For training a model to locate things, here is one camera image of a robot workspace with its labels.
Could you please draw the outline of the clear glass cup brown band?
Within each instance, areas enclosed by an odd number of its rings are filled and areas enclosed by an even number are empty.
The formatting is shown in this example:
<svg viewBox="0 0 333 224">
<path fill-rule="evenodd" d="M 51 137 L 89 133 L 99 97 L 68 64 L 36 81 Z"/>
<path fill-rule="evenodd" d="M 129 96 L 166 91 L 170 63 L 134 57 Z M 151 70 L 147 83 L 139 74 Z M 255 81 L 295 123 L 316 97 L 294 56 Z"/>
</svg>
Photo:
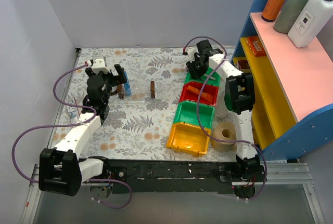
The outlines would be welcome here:
<svg viewBox="0 0 333 224">
<path fill-rule="evenodd" d="M 116 86 L 112 86 L 112 87 L 111 87 L 110 96 L 115 96 L 115 95 L 118 94 L 119 86 L 120 86 L 120 85 L 116 85 Z"/>
</svg>

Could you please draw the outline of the blue toothpaste tube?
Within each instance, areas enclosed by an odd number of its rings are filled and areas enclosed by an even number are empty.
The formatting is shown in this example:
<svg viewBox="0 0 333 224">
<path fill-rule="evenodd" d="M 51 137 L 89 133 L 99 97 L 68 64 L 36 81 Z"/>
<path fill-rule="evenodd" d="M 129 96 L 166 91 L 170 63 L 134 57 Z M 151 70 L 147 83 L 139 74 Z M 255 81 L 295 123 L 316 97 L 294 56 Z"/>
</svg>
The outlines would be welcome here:
<svg viewBox="0 0 333 224">
<path fill-rule="evenodd" d="M 131 87 L 130 87 L 130 81 L 128 79 L 127 73 L 124 72 L 125 78 L 126 78 L 126 83 L 123 84 L 124 86 L 124 91 L 127 96 L 130 96 L 132 94 Z"/>
</svg>

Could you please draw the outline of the clear glass tray brown handles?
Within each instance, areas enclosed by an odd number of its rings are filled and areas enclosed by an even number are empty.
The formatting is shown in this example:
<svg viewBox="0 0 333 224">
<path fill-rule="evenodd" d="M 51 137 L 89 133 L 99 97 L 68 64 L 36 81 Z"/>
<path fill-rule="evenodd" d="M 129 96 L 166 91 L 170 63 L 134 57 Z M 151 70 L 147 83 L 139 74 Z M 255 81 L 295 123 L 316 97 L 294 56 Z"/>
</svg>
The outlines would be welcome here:
<svg viewBox="0 0 333 224">
<path fill-rule="evenodd" d="M 130 87 L 132 94 L 127 96 L 123 84 L 120 84 L 117 94 L 119 99 L 128 102 L 145 102 L 146 100 L 153 100 L 156 97 L 155 81 L 130 81 Z"/>
</svg>

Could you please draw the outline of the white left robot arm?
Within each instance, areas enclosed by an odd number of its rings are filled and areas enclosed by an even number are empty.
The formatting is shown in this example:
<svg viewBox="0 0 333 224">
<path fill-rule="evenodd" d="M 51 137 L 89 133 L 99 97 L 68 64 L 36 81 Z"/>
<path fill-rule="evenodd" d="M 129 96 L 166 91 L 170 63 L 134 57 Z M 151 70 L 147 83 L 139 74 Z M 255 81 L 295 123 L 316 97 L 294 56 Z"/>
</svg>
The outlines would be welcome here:
<svg viewBox="0 0 333 224">
<path fill-rule="evenodd" d="M 117 86 L 127 82 L 124 68 L 119 64 L 115 64 L 114 68 L 116 75 L 101 59 L 86 63 L 87 94 L 83 99 L 78 126 L 73 127 L 54 148 L 45 148 L 40 153 L 40 190 L 74 196 L 81 183 L 92 178 L 106 182 L 110 178 L 111 170 L 105 166 L 105 157 L 94 156 L 83 160 L 79 157 L 93 133 L 106 120 L 110 110 L 109 99 L 117 93 Z"/>
</svg>

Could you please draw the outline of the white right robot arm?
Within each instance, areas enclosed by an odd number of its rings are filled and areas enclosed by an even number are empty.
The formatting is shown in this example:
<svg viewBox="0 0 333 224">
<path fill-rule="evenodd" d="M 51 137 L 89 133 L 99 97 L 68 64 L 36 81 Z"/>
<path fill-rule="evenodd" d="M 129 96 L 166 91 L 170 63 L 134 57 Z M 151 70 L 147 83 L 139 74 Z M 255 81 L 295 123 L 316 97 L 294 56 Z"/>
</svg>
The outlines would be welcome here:
<svg viewBox="0 0 333 224">
<path fill-rule="evenodd" d="M 214 49 L 208 39 L 198 42 L 197 51 L 193 54 L 186 48 L 183 48 L 183 54 L 194 58 L 193 61 L 186 63 L 193 78 L 200 78 L 206 74 L 208 68 L 212 69 L 200 88 L 197 104 L 200 103 L 206 83 L 214 73 L 217 73 L 225 82 L 224 104 L 232 115 L 236 131 L 234 143 L 237 144 L 237 167 L 235 174 L 239 180 L 247 181 L 261 171 L 251 123 L 255 103 L 253 76 L 238 70 L 227 59 L 226 49 L 223 46 Z"/>
</svg>

